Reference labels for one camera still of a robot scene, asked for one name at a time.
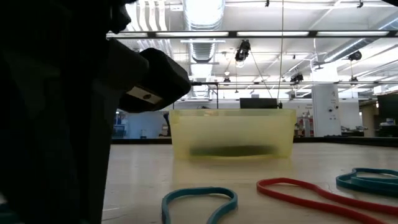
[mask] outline desk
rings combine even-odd
[[[398,199],[336,188],[335,177],[353,167],[398,169],[398,149],[328,143],[294,144],[291,159],[174,161],[171,145],[113,145],[109,157],[103,224],[161,223],[160,202],[172,190],[220,186],[238,194],[238,209],[222,223],[358,223],[337,215],[278,201],[256,192],[256,182],[290,177],[333,193],[398,206]],[[338,204],[294,186],[270,186],[285,194]],[[204,224],[227,198],[213,195],[170,204],[173,224]],[[398,218],[351,208],[388,223]]]

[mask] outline translucent plastic container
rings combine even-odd
[[[174,158],[289,157],[295,110],[172,110]]]

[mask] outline ceiling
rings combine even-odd
[[[388,5],[383,1],[364,0],[364,6],[360,9],[356,7],[358,4],[358,0],[285,0],[282,28],[282,0],[270,0],[269,7],[264,7],[265,1],[226,0],[221,30],[371,30],[374,29],[375,24],[390,15],[396,14],[398,17],[398,7]],[[165,5],[165,22],[168,30],[185,30],[181,1],[167,0]],[[198,10],[203,10],[203,16],[206,16],[206,6]],[[281,39],[249,39],[252,54],[246,59],[243,68],[236,68],[234,62],[234,52],[241,39],[220,38],[219,40],[225,42],[219,43],[216,47],[215,64],[207,81],[222,82],[226,76],[224,72],[229,72],[232,82],[236,80],[258,82],[261,81],[260,73],[267,81],[278,81],[281,72],[288,77],[287,72],[303,60],[297,68],[303,73],[305,81],[311,81],[310,74],[313,70],[309,60],[351,39],[284,39],[282,48]],[[139,49],[137,40],[122,39],[120,41],[131,49]],[[170,39],[174,60],[190,71],[188,44],[180,41],[180,39]],[[381,38],[360,51],[363,57],[360,61],[353,62],[354,75],[398,60],[398,38]],[[339,60],[335,63],[338,79],[348,81],[351,77],[349,60]],[[398,63],[396,68],[391,67],[374,72],[359,80],[373,81],[384,77],[389,77],[389,80],[398,80],[398,76],[393,77],[395,73],[398,75]],[[361,89],[367,91],[373,86],[365,85]]]

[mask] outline fluorescent light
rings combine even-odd
[[[374,35],[384,36],[387,35],[388,31],[320,31],[317,36],[362,36],[362,35]]]
[[[147,33],[145,32],[120,32],[118,34],[107,33],[106,37],[115,37],[115,38],[133,38],[133,37],[147,37]]]
[[[283,36],[306,36],[308,32],[305,31],[283,31]],[[278,37],[282,36],[282,31],[251,31],[251,32],[238,32],[238,37]]]
[[[228,32],[157,32],[157,37],[227,37]]]
[[[225,40],[181,40],[180,41],[183,44],[195,44],[195,43],[199,43],[199,44],[213,44],[213,43],[225,43]]]

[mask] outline rubber band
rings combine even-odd
[[[396,178],[357,177],[358,172],[389,174]],[[350,190],[398,197],[398,171],[389,169],[354,168],[349,174],[336,177],[336,185]]]
[[[168,193],[162,200],[162,222],[163,224],[171,224],[168,204],[178,198],[187,195],[206,195],[206,194],[223,194],[231,198],[231,200],[219,208],[217,208],[209,217],[206,224],[217,224],[217,221],[228,212],[234,210],[238,206],[238,196],[230,189],[222,187],[199,187],[190,189],[180,189]]]
[[[281,184],[281,183],[293,184],[293,185],[303,187],[305,189],[312,190],[324,198],[327,198],[327,199],[335,201],[335,202],[342,203],[344,205],[350,205],[352,207],[363,208],[363,209],[366,209],[369,211],[382,212],[382,213],[387,213],[390,215],[398,216],[398,207],[393,207],[393,206],[389,206],[389,205],[381,205],[378,203],[364,202],[364,201],[355,200],[352,198],[343,197],[343,196],[340,196],[337,194],[327,192],[326,190],[321,189],[319,186],[317,186],[315,184],[311,184],[311,183],[300,181],[300,180],[289,179],[289,178],[275,178],[275,179],[260,180],[259,182],[257,182],[257,191],[262,194],[268,195],[270,197],[277,198],[279,200],[284,200],[286,202],[294,203],[296,205],[301,205],[301,206],[308,207],[308,208],[314,208],[314,209],[321,210],[321,211],[328,212],[328,213],[334,213],[334,214],[341,215],[341,216],[344,216],[347,218],[351,218],[353,220],[361,221],[362,223],[385,224],[384,222],[382,222],[380,220],[377,220],[377,219],[370,217],[368,215],[365,215],[363,213],[359,213],[357,211],[350,210],[348,208],[339,207],[336,205],[330,205],[327,203],[315,202],[315,201],[307,200],[307,199],[302,199],[302,198],[282,194],[282,193],[265,188],[265,186],[267,186],[267,185]]]

